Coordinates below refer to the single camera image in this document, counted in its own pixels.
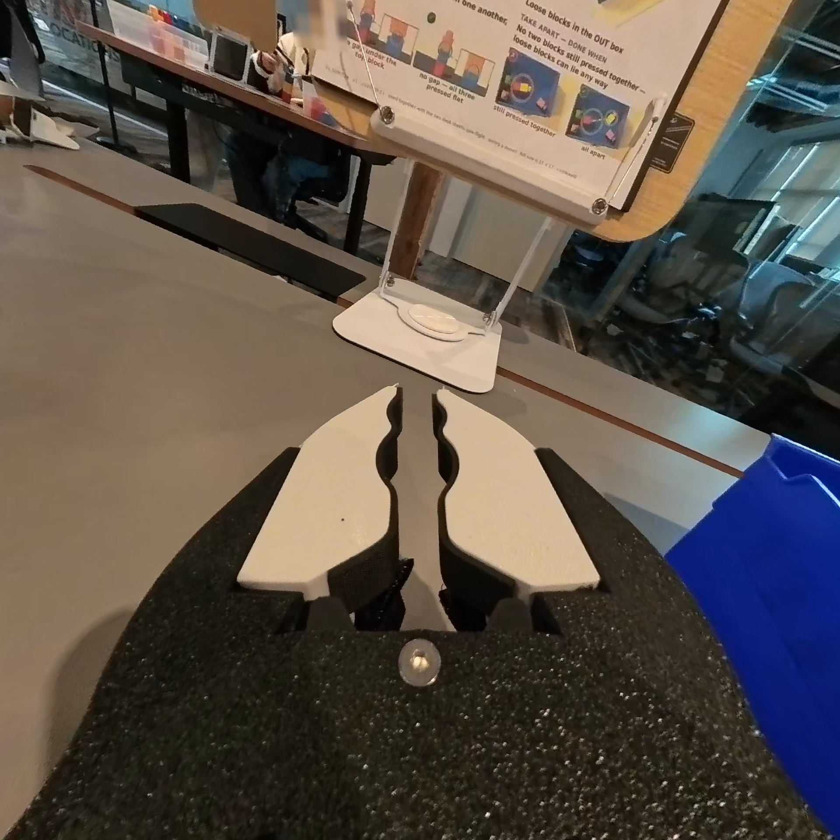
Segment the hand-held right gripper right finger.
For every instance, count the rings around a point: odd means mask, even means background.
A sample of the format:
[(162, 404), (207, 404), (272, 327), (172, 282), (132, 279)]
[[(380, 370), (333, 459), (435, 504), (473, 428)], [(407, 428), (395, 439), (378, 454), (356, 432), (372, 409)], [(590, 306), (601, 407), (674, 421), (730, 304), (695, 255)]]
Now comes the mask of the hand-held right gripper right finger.
[(602, 592), (560, 493), (560, 459), (455, 392), (434, 394), (439, 600), (453, 625), (550, 625), (548, 601)]

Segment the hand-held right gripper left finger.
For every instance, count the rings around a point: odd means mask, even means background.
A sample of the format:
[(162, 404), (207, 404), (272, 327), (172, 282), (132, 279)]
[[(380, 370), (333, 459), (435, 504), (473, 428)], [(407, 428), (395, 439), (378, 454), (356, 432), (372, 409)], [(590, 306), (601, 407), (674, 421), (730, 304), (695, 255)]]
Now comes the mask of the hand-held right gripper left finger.
[(300, 595), (375, 627), (405, 564), (393, 478), (403, 389), (388, 385), (332, 417), (283, 456), (288, 470), (237, 574), (260, 594)]

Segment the blue plastic bin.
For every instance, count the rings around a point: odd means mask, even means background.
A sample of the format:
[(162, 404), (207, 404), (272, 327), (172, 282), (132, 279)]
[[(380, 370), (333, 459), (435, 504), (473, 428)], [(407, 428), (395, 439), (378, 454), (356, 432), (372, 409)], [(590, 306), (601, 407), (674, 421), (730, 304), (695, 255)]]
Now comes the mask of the blue plastic bin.
[(773, 436), (665, 557), (774, 756), (838, 838), (838, 461)]

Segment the clear box of colourful blocks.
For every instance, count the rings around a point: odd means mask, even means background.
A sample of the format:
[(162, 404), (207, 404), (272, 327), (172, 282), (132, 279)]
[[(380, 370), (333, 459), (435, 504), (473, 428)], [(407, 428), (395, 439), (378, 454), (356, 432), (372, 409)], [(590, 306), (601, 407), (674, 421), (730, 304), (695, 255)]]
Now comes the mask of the clear box of colourful blocks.
[(155, 5), (146, 11), (150, 18), (151, 49), (160, 56), (196, 70), (205, 70), (209, 61), (209, 44), (197, 35), (188, 23)]

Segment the white document stand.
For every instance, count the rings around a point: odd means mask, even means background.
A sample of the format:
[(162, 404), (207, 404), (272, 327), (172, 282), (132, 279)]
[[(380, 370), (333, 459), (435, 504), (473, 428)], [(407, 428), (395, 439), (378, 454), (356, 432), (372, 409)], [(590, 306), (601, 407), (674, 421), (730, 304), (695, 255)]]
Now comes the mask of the white document stand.
[(407, 147), (415, 162), (424, 158), (447, 170), (460, 169), (473, 182), (524, 199), (526, 204), (549, 210), (534, 235), (513, 280), (498, 304), (484, 313), (451, 301), (419, 286), (396, 265), (399, 225), (408, 220), (410, 181), (404, 185), (388, 239), (383, 266), (375, 289), (344, 310), (332, 323), (333, 330), (354, 345), (403, 364), (438, 382), (461, 391), (491, 391), (497, 375), (501, 346), (501, 317), (513, 292), (538, 254), (555, 220), (568, 217), (578, 223), (600, 224), (639, 156), (648, 150), (665, 115), (666, 97), (651, 99), (640, 127), (620, 158), (607, 186), (575, 185), (568, 178), (538, 175), (535, 164), (505, 161), (500, 151), (484, 150), (478, 140), (457, 139), (454, 128), (433, 126), (428, 115), (380, 105), (371, 115), (371, 128), (384, 140)]

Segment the grey office chair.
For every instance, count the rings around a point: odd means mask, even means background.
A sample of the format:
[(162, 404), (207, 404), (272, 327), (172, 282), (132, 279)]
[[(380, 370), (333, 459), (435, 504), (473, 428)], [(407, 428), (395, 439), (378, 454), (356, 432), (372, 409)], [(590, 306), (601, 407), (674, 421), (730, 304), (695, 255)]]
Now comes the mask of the grey office chair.
[(702, 357), (721, 339), (721, 295), (739, 287), (749, 267), (734, 248), (677, 235), (652, 252), (618, 298), (619, 321), (663, 360)]
[(742, 283), (734, 315), (724, 406), (739, 415), (768, 396), (786, 371), (801, 371), (838, 337), (838, 280), (759, 262)]

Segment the black office chair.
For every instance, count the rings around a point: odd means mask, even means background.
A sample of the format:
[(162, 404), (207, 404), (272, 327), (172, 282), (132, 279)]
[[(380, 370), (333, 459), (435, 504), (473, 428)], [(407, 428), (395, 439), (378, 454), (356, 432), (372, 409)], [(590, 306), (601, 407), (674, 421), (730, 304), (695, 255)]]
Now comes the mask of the black office chair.
[(350, 191), (350, 165), (336, 169), (329, 177), (311, 178), (297, 187), (290, 200), (288, 208), (280, 215), (279, 221), (292, 229), (298, 229), (303, 234), (328, 245), (328, 234), (301, 216), (298, 211), (299, 203), (326, 202), (340, 205)]

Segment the printed instruction sheet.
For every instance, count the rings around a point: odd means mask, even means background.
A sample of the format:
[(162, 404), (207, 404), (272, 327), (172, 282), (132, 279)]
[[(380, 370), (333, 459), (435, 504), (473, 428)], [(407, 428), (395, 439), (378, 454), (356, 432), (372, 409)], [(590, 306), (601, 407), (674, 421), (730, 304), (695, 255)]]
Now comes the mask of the printed instruction sheet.
[(527, 203), (627, 210), (726, 2), (335, 2), (313, 79), (371, 130)]

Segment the brown top desk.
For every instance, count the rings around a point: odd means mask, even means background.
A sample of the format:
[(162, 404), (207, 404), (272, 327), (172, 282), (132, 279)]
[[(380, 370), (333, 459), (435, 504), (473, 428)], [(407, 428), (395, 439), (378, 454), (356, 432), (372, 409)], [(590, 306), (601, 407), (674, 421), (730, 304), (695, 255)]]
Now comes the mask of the brown top desk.
[(338, 125), (311, 119), (297, 104), (162, 56), (93, 25), (77, 21), (77, 28), (90, 40), (119, 54), (122, 76), (131, 86), (165, 100), (170, 170), (179, 181), (191, 181), (187, 111), (243, 130), (265, 142), (281, 140), (285, 129), (295, 126), (340, 145), (357, 158), (360, 164), (343, 249), (352, 255), (358, 253), (372, 167), (391, 163), (394, 155), (378, 150), (372, 142)]

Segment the small white framed screen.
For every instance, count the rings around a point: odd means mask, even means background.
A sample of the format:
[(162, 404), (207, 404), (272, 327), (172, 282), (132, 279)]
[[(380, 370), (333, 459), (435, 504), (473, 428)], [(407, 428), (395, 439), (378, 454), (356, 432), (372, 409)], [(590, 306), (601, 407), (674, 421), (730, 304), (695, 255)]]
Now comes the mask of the small white framed screen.
[(251, 43), (241, 35), (215, 28), (211, 34), (207, 70), (217, 77), (245, 83), (253, 53)]

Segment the white folded cardboard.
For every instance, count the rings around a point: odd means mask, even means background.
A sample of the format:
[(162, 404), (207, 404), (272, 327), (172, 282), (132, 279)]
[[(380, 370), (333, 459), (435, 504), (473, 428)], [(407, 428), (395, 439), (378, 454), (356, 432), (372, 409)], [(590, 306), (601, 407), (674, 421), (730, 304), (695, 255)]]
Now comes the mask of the white folded cardboard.
[(41, 143), (78, 151), (72, 128), (59, 126), (51, 117), (34, 108), (31, 96), (22, 88), (1, 79), (1, 144)]

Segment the brown wooden post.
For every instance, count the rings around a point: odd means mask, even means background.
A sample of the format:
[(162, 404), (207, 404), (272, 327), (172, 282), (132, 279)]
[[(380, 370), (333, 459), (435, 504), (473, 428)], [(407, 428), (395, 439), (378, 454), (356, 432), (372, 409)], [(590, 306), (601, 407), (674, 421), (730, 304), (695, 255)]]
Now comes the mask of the brown wooden post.
[(427, 251), (427, 241), (437, 222), (438, 205), (447, 176), (435, 168), (412, 162), (402, 209), (393, 229), (390, 257), (392, 273), (413, 280)]

